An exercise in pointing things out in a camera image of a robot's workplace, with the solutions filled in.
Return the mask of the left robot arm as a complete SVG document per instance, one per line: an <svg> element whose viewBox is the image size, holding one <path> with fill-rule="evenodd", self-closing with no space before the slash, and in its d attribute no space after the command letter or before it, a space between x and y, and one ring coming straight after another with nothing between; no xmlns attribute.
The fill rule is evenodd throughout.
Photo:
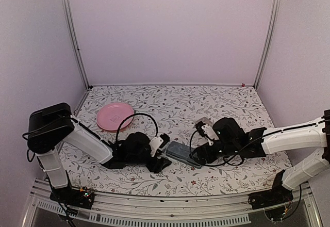
<svg viewBox="0 0 330 227"><path fill-rule="evenodd" d="M66 142L94 158L107 169L122 169L130 165L144 165L151 173L160 173L171 161L159 157L158 150L170 138L156 133L150 139L146 134L135 132L126 139L107 142L90 130L71 114L67 103L59 103L33 112L29 117L28 132L23 133L28 150L33 152L56 194L65 203L73 203L77 198L75 189L70 187L56 146Z"/></svg>

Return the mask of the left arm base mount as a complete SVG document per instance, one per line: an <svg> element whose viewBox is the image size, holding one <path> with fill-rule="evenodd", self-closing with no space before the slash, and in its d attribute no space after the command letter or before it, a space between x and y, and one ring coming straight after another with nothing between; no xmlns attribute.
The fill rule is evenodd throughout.
<svg viewBox="0 0 330 227"><path fill-rule="evenodd" d="M94 190L92 188L72 188L70 184L63 188L54 188L51 186L52 193L50 199L64 205L91 209L94 203Z"/></svg>

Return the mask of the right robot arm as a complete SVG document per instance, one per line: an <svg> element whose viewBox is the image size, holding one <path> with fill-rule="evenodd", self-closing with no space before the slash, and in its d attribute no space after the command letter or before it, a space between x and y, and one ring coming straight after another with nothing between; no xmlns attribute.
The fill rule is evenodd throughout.
<svg viewBox="0 0 330 227"><path fill-rule="evenodd" d="M301 162L276 175L266 196L270 204L278 204L287 191L329 169L329 110L315 120L287 127L260 127L245 132L234 118L222 118L213 125L199 121L195 128L207 140L190 150L190 157L200 165L213 166L220 157L224 164L229 164L236 156L245 160L282 151L315 149Z"/></svg>

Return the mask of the blue glasses case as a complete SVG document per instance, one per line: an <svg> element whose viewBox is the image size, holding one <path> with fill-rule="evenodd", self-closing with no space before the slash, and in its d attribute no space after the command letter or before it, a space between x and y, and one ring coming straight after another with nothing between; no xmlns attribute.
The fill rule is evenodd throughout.
<svg viewBox="0 0 330 227"><path fill-rule="evenodd" d="M176 141L170 142L166 149L166 155L176 161L200 169L202 166L190 158L189 147Z"/></svg>

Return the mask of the grey glasses case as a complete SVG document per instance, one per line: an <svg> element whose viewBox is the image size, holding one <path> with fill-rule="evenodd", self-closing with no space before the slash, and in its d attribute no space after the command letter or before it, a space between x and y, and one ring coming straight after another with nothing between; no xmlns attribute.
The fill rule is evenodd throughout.
<svg viewBox="0 0 330 227"><path fill-rule="evenodd" d="M204 124L208 124L210 126L213 125L213 122L207 117L199 118L198 120L195 121L195 125L198 125L198 123L200 123L200 122L202 123L202 125L204 125Z"/></svg>

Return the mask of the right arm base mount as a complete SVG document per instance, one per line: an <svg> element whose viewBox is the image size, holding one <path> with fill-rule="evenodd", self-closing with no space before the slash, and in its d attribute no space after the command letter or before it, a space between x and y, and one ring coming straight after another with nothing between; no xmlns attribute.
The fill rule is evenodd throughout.
<svg viewBox="0 0 330 227"><path fill-rule="evenodd" d="M294 213L294 211L289 213L292 210L292 189L286 189L282 186L284 172L285 170L282 170L275 176L271 189L251 193L247 200L252 209L288 203L287 206L282 206L280 209L266 211L266 217L273 222L283 221Z"/></svg>

